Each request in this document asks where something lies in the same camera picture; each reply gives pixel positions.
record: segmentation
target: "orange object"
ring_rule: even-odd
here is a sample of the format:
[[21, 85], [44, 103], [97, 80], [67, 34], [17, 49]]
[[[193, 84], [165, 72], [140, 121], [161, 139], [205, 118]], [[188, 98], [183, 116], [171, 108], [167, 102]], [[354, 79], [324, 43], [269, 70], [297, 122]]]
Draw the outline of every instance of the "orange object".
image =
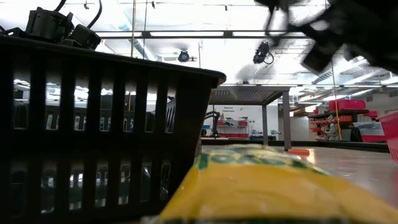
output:
[[309, 155], [310, 154], [310, 151], [308, 149], [289, 149], [287, 152], [291, 153], [291, 154], [296, 154], [296, 155]]

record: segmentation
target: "metal table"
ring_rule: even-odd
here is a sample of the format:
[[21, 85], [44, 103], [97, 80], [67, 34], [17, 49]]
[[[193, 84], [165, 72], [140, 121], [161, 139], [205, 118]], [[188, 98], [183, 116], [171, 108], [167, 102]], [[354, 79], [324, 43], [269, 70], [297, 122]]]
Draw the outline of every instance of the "metal table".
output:
[[262, 133], [268, 145], [267, 105], [282, 96], [285, 151], [292, 147], [290, 136], [290, 107], [288, 86], [231, 85], [219, 86], [211, 91], [209, 105], [262, 106]]

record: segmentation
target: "floor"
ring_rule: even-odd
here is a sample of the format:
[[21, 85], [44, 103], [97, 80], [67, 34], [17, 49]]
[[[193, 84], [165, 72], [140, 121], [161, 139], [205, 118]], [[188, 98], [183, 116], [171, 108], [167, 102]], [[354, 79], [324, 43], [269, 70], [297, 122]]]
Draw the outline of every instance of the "floor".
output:
[[393, 163], [390, 154], [325, 147], [307, 149], [310, 150], [308, 161], [398, 208], [398, 164]]

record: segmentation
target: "yellow bag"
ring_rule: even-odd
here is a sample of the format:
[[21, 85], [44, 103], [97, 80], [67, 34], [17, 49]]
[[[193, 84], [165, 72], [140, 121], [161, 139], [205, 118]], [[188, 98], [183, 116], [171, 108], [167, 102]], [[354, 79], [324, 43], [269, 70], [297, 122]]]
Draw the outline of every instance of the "yellow bag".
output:
[[231, 145], [202, 152], [159, 221], [398, 223], [398, 212], [297, 156]]

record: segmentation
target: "black plastic basket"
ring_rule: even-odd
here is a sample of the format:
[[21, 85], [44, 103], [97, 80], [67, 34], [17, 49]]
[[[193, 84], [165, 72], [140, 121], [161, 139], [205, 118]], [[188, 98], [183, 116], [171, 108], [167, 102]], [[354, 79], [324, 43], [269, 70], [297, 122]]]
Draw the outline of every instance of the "black plastic basket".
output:
[[[159, 213], [193, 164], [210, 91], [225, 81], [225, 75], [14, 37], [0, 37], [0, 49], [3, 55], [0, 60], [0, 223], [105, 222]], [[59, 127], [47, 130], [46, 83], [54, 79], [55, 73], [61, 77]], [[29, 109], [25, 110], [27, 127], [17, 129], [14, 128], [13, 81], [24, 75], [30, 76]], [[74, 91], [82, 80], [88, 81], [89, 89], [86, 129], [75, 131]], [[113, 83], [109, 131], [100, 131], [102, 80]], [[149, 83], [157, 85], [151, 132], [146, 131]], [[136, 87], [131, 132], [123, 131], [128, 85]], [[167, 102], [170, 89], [175, 92], [175, 99]], [[122, 164], [122, 158], [130, 160], [129, 166]], [[104, 183], [103, 178], [96, 179], [97, 172], [99, 175], [104, 172], [97, 169], [100, 159], [107, 161], [108, 174], [106, 188], [100, 191], [106, 195], [106, 205], [97, 208], [96, 185]], [[143, 168], [148, 159], [150, 171]], [[72, 162], [76, 160], [83, 163], [82, 184], [70, 180], [77, 175], [71, 172]], [[15, 161], [25, 162], [25, 173], [11, 175]], [[54, 162], [56, 171], [43, 173], [47, 161]], [[149, 180], [142, 178], [143, 170], [150, 174]], [[128, 186], [121, 185], [122, 171], [125, 180], [129, 180]], [[42, 213], [41, 207], [46, 203], [40, 200], [52, 192], [43, 190], [43, 186], [49, 185], [55, 186], [53, 199], [46, 199], [54, 201], [53, 211]], [[82, 187], [81, 208], [77, 210], [70, 210], [73, 186]], [[161, 192], [164, 187], [168, 188], [166, 196]], [[142, 199], [143, 190], [147, 200]], [[125, 205], [118, 203], [120, 191], [128, 192]], [[12, 209], [19, 202], [22, 211], [15, 214]]]

